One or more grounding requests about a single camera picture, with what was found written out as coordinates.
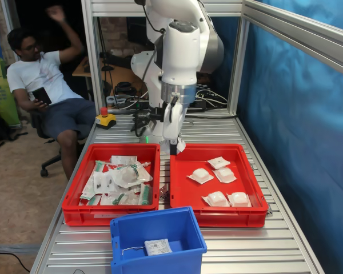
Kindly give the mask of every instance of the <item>brick wall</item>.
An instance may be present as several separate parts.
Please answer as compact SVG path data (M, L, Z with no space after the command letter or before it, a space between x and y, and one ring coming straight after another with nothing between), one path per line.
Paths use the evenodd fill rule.
M100 20L104 44L108 52L125 57L146 50L145 46L127 40L125 17L102 17Z
M2 10L1 0L0 0L0 45L2 49L2 55L4 61L7 65L10 65L15 62L14 52L11 50L7 39L7 26L5 22L4 12Z

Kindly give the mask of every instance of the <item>red crate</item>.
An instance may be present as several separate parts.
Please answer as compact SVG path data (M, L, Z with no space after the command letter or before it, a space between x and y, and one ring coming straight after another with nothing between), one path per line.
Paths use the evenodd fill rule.
M109 162L112 155L137 156L153 177L151 205L79 205L82 190L94 169L95 161ZM130 213L157 210L159 206L160 145L159 144L91 144L76 172L62 203L67 225L109 225L110 220Z
M227 166L237 178L234 182L221 183L206 162L222 156L230 162ZM204 184L187 178L194 170L204 168L214 179ZM245 192L252 207L210 207L203 200L209 193L223 194ZM263 227L268 204L258 185L253 170L239 144L187 144L185 150L170 157L170 205L192 206L201 227Z

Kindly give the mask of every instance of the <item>man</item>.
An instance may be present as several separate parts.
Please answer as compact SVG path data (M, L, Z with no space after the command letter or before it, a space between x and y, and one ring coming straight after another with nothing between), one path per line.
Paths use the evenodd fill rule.
M75 31L66 23L60 6L47 9L50 18L57 21L66 33L71 46L60 51L43 53L32 33L24 29L11 31L7 40L21 60L7 70L10 90L19 106L26 111L39 111L45 132L61 146L62 166L68 179L77 162L77 132L79 124L91 127L95 120L93 102L74 93L63 79L59 65L81 54L82 43ZM51 100L47 106L37 101L34 90L44 88Z

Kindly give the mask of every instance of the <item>white t-shirt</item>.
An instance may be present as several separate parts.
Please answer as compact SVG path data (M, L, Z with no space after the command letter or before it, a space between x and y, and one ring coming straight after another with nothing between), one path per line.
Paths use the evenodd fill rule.
M41 58L33 62L17 61L7 69L10 91L24 88L29 99L34 100L32 91L44 87L52 104L66 99L82 98L70 89L59 70L59 51L41 53Z

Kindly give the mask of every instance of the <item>chair wheel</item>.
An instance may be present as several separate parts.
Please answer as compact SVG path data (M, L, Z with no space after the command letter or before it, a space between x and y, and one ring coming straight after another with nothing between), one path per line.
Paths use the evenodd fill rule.
M48 171L47 170L41 170L41 177L47 177Z

